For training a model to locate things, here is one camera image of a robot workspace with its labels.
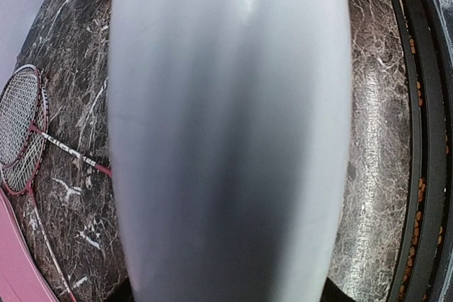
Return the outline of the white shuttlecock tube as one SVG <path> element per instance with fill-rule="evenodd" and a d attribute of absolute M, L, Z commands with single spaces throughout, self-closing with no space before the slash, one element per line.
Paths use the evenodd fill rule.
<path fill-rule="evenodd" d="M 136 301 L 318 301 L 343 205 L 348 0 L 113 0 L 108 134 Z"/>

